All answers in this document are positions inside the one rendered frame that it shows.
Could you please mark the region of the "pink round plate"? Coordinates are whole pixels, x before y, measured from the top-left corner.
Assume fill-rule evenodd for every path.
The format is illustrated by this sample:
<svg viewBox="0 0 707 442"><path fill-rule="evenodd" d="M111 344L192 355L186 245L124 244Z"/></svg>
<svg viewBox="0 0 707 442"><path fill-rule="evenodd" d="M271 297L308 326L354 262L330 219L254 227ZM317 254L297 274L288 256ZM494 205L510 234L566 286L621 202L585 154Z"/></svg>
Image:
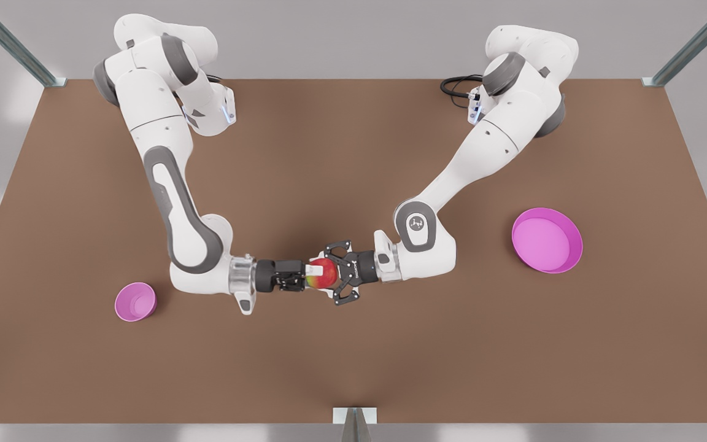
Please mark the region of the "pink round plate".
<svg viewBox="0 0 707 442"><path fill-rule="evenodd" d="M548 207L534 207L518 215L512 225L511 240L522 263L547 274L575 268L584 251L577 224Z"/></svg>

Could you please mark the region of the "small pink bowl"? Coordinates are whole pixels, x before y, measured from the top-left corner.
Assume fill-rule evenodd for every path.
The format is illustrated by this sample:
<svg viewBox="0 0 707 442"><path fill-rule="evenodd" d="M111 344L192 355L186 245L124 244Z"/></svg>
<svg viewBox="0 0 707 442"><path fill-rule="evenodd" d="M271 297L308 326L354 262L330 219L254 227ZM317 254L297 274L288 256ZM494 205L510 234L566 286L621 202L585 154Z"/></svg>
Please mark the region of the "small pink bowl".
<svg viewBox="0 0 707 442"><path fill-rule="evenodd" d="M137 322L154 313L157 298L151 285L133 282L120 289L115 302L116 316L125 322Z"/></svg>

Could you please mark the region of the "red green apple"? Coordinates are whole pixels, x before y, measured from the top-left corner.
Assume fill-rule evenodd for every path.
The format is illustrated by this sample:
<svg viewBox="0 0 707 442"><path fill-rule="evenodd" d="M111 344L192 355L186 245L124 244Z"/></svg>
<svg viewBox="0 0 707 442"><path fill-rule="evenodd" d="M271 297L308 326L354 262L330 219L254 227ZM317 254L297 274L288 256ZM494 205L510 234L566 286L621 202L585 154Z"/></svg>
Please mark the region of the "red green apple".
<svg viewBox="0 0 707 442"><path fill-rule="evenodd" d="M309 264L322 265L323 275L306 275L305 280L309 287L314 289L328 289L334 286L334 283L338 280L338 268L336 263L332 262L328 258L320 257L313 258L309 261Z"/></svg>

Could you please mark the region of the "silver frame post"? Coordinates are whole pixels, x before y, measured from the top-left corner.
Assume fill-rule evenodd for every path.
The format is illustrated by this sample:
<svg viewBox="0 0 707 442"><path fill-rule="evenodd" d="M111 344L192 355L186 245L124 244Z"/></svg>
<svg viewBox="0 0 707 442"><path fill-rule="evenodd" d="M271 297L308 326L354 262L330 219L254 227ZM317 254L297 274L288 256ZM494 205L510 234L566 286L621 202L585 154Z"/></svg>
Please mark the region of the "silver frame post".
<svg viewBox="0 0 707 442"><path fill-rule="evenodd" d="M371 442L369 425L377 423L377 408L333 408L332 423L343 425L341 442Z"/></svg>
<svg viewBox="0 0 707 442"><path fill-rule="evenodd" d="M707 48L707 22L653 76L641 78L646 88L663 88Z"/></svg>
<svg viewBox="0 0 707 442"><path fill-rule="evenodd" d="M65 87L67 78L56 77L0 22L0 46L45 88Z"/></svg>

